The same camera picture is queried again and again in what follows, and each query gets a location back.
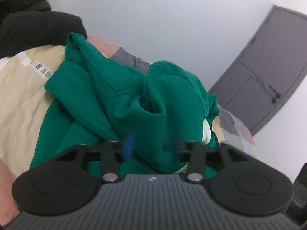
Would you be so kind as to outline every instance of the green sweatshirt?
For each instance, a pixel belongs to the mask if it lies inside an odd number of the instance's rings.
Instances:
[[[150,65],[147,76],[104,57],[85,38],[70,33],[65,60],[45,85],[55,99],[42,123],[34,167],[75,144],[137,134],[133,156],[122,163],[127,173],[173,173],[186,163],[173,156],[170,139],[201,141],[203,120],[219,114],[215,96],[199,79],[167,61]],[[208,146],[215,147],[211,137]],[[91,174],[99,176],[93,163]]]

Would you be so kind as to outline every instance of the silver screw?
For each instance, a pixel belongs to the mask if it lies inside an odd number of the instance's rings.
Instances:
[[[107,173],[102,177],[105,181],[113,182],[118,179],[118,175],[114,173]]]
[[[193,182],[198,182],[203,179],[203,176],[198,173],[191,173],[188,175],[188,179]]]

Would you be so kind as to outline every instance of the gray door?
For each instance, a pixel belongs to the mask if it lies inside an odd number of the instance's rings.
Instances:
[[[293,94],[306,63],[307,17],[275,6],[209,92],[254,135]]]

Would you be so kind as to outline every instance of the door panel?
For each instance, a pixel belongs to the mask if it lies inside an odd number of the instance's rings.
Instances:
[[[224,107],[251,76],[255,77],[250,70],[237,62],[210,93],[215,95],[217,103]]]
[[[254,79],[249,78],[224,108],[252,130],[274,106],[267,91]]]
[[[307,20],[274,10],[240,62],[283,96],[307,63]]]

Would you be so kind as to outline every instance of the gray fabric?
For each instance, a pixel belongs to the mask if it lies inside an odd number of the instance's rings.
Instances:
[[[128,53],[125,49],[120,47],[111,57],[112,60],[115,60],[121,65],[129,66],[140,70],[145,75],[147,74],[149,63],[136,58],[134,55]]]

